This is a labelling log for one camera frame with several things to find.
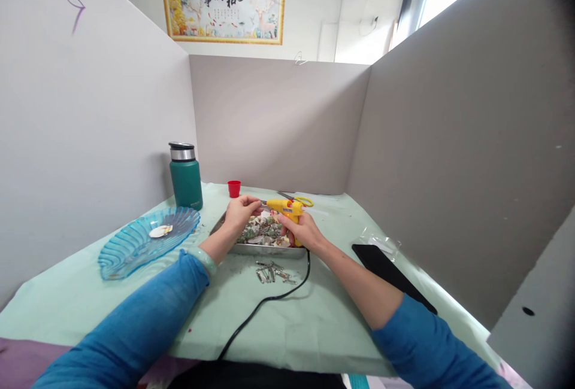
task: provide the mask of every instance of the blue glass dish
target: blue glass dish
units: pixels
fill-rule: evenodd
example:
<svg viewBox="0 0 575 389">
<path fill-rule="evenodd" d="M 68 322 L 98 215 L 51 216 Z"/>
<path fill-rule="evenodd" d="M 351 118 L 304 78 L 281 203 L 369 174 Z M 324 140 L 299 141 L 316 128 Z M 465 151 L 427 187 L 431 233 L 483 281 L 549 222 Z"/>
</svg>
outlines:
<svg viewBox="0 0 575 389">
<path fill-rule="evenodd" d="M 198 227 L 199 212 L 192 208 L 167 208 L 140 217 L 122 228 L 102 248 L 98 257 L 104 280 L 122 279 L 140 266 L 162 257 L 186 240 Z M 149 233 L 170 224 L 171 232 L 161 238 Z"/>
</svg>

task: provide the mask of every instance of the white partition wall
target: white partition wall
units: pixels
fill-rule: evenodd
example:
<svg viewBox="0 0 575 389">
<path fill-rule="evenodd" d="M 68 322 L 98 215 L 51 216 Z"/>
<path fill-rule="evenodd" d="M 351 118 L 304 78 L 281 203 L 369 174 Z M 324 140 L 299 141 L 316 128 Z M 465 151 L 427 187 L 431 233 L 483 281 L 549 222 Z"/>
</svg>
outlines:
<svg viewBox="0 0 575 389">
<path fill-rule="evenodd" d="M 489 344 L 533 388 L 567 388 L 575 337 L 575 208 L 495 325 Z"/>
<path fill-rule="evenodd" d="M 190 56 L 202 179 L 344 192 L 366 65 Z"/>
<path fill-rule="evenodd" d="M 372 66 L 347 192 L 492 328 L 575 203 L 561 0 L 458 0 Z"/>
<path fill-rule="evenodd" d="M 196 137 L 188 55 L 127 0 L 0 0 L 0 15 L 1 308 L 166 199 L 168 141 Z"/>
</svg>

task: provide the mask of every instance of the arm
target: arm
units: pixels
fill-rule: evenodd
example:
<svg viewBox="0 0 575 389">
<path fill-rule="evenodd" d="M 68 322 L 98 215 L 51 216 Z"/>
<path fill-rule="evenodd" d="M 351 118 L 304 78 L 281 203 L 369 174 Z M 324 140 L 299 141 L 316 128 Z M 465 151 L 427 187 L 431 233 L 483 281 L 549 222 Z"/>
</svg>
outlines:
<svg viewBox="0 0 575 389">
<path fill-rule="evenodd" d="M 444 320 L 325 239 L 308 213 L 299 224 L 283 216 L 280 222 L 340 280 L 402 379 L 415 388 L 509 387 Z"/>
<path fill-rule="evenodd" d="M 241 234 L 259 200 L 241 196 L 228 206 L 226 223 L 200 247 L 219 264 Z M 193 256 L 180 251 L 170 267 L 126 298 L 72 350 L 40 376 L 34 388 L 134 388 L 170 347 L 208 273 Z"/>
</svg>

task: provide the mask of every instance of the water bottle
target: water bottle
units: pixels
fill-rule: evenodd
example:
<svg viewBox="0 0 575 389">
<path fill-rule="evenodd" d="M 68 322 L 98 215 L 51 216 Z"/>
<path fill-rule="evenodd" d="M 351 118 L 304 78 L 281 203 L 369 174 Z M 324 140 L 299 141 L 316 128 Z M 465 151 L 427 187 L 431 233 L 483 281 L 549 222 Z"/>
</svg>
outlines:
<svg viewBox="0 0 575 389">
<path fill-rule="evenodd" d="M 204 206 L 204 200 L 194 146 L 182 142 L 170 142 L 170 155 L 172 156 L 170 173 L 174 185 L 175 204 L 199 211 Z"/>
</svg>

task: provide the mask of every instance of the picture frame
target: picture frame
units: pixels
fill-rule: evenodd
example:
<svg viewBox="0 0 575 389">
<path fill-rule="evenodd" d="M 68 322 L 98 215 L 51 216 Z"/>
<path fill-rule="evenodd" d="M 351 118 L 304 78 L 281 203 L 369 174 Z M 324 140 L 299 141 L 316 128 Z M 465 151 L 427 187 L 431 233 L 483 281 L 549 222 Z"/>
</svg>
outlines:
<svg viewBox="0 0 575 389">
<path fill-rule="evenodd" d="M 285 0 L 164 0 L 174 41 L 283 44 Z"/>
</svg>

